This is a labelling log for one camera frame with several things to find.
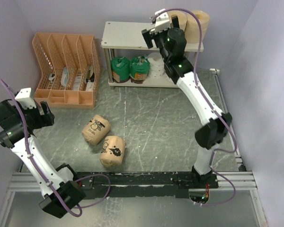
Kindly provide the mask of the white dotted paper roll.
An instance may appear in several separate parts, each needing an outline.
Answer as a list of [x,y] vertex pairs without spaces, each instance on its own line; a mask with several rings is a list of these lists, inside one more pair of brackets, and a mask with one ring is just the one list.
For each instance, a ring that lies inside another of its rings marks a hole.
[[152,52],[148,55],[147,60],[150,64],[148,76],[151,78],[159,78],[164,72],[164,61],[158,52]]

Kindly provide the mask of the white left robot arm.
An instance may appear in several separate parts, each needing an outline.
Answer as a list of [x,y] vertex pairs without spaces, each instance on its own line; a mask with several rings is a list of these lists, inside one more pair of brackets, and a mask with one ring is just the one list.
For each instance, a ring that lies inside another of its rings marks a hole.
[[41,151],[33,131],[53,124],[54,114],[46,101],[31,109],[25,109],[22,104],[11,105],[8,99],[0,102],[0,145],[16,154],[36,179],[44,198],[40,208],[62,218],[86,195],[69,164],[54,168]]

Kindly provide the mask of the plain brown paper roll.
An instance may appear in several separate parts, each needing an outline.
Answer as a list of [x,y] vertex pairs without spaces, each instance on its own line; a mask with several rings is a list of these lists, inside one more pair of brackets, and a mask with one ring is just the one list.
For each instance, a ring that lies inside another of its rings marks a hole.
[[169,21],[171,23],[171,27],[173,27],[172,17],[177,16],[180,29],[185,31],[186,24],[187,24],[186,14],[184,14],[183,12],[180,12],[180,11],[170,11],[170,12],[168,12],[168,15],[169,15]]
[[[208,25],[210,23],[210,16],[201,10],[192,10],[191,12],[199,20],[199,23],[201,25],[201,30],[202,30],[201,40],[203,40],[206,34],[206,31],[207,31]],[[190,44],[196,44],[196,43],[199,43],[199,37],[200,37],[200,32],[199,32],[199,26],[198,26],[196,19],[190,14],[187,14],[187,22],[186,22],[186,28],[185,28],[186,41]]]

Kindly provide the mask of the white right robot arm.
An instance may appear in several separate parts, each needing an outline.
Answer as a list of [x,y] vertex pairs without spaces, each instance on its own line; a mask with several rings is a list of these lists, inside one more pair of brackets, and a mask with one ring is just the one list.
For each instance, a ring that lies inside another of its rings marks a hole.
[[151,21],[154,28],[142,30],[146,45],[148,48],[156,46],[159,49],[167,76],[187,96],[202,124],[195,132],[199,148],[191,173],[192,185],[202,188],[214,179],[210,169],[212,153],[227,135],[232,116],[224,113],[210,98],[193,65],[185,57],[186,39],[184,31],[179,27],[178,18],[169,18],[167,13],[162,13]]

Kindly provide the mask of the green brown roll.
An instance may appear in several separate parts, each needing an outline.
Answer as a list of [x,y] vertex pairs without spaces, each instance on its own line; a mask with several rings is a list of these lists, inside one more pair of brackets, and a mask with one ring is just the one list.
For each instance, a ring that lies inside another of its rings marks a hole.
[[126,57],[115,57],[110,63],[114,82],[125,83],[130,79],[130,61]]
[[135,84],[142,84],[149,73],[150,63],[146,56],[137,56],[130,61],[130,80]]

